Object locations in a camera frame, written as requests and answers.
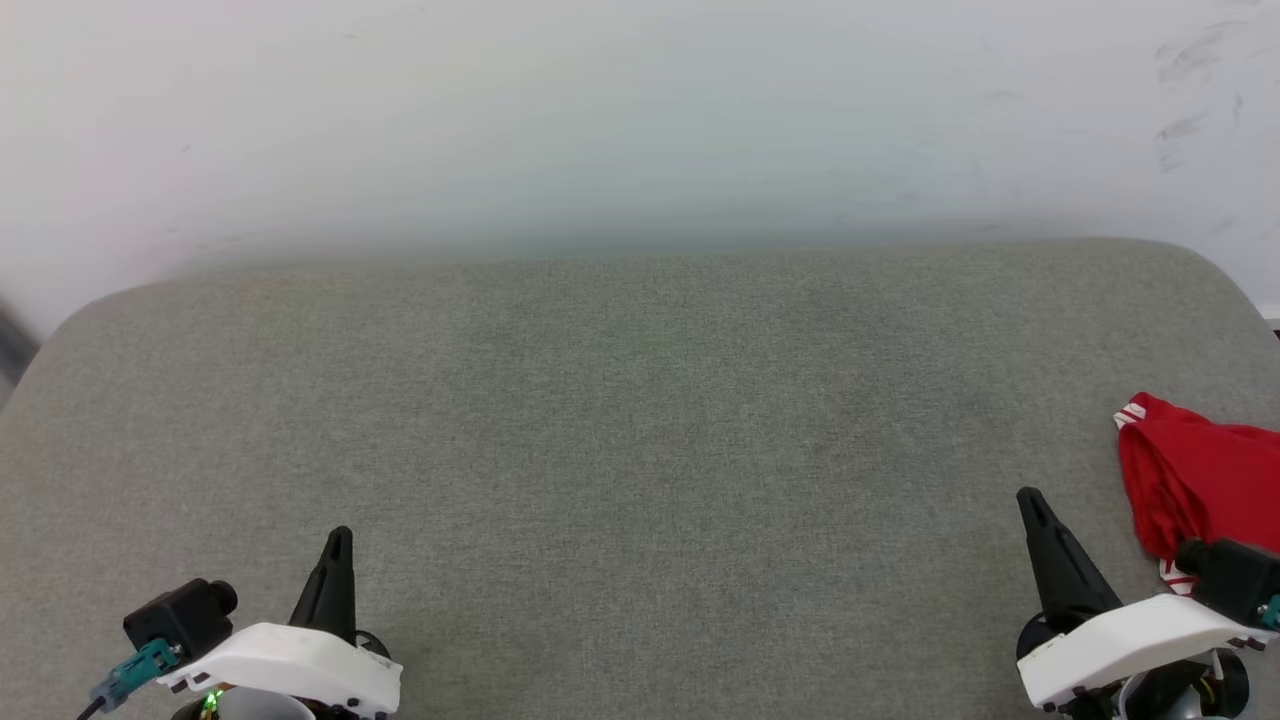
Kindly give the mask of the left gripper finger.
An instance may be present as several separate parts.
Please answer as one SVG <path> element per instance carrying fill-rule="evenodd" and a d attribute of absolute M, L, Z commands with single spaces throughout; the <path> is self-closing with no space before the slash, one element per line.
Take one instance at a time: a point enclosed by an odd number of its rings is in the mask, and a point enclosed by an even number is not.
<path fill-rule="evenodd" d="M 294 605 L 289 625 L 356 642 L 353 533 L 348 527 L 337 527 L 329 533 Z"/>

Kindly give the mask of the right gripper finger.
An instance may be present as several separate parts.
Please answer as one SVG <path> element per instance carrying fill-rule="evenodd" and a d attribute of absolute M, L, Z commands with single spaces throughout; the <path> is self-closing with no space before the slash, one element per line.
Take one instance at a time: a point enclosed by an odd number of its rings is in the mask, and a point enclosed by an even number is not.
<path fill-rule="evenodd" d="M 1033 487 L 1016 492 L 1041 611 L 1025 625 L 1036 632 L 1073 632 L 1123 606 L 1114 588 L 1073 532 Z"/>

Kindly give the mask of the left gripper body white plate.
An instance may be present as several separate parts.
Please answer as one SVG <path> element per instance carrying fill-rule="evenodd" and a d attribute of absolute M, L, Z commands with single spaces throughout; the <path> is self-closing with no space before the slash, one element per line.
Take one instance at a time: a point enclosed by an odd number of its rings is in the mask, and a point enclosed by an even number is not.
<path fill-rule="evenodd" d="M 399 710 L 402 673 L 393 660 L 330 633 L 259 623 L 157 683 L 198 694 L 220 685 L 243 687 L 378 719 Z"/>

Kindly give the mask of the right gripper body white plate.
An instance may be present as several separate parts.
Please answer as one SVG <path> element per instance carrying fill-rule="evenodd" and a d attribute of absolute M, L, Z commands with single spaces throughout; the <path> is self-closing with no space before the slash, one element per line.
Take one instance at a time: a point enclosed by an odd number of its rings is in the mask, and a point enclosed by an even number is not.
<path fill-rule="evenodd" d="M 1047 714 L 1248 714 L 1239 652 L 1270 642 L 1271 630 L 1190 596 L 1157 594 L 1073 632 L 1024 628 L 1016 667 L 1030 705 Z"/>

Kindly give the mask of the red white-striped garment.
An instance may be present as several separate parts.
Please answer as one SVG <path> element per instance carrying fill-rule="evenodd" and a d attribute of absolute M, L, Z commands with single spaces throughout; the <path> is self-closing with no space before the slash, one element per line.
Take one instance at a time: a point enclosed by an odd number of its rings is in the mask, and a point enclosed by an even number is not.
<path fill-rule="evenodd" d="M 1280 555 L 1280 432 L 1215 423 L 1148 393 L 1114 423 L 1135 534 L 1174 593 L 1194 585 L 1174 562 L 1189 538 Z"/>

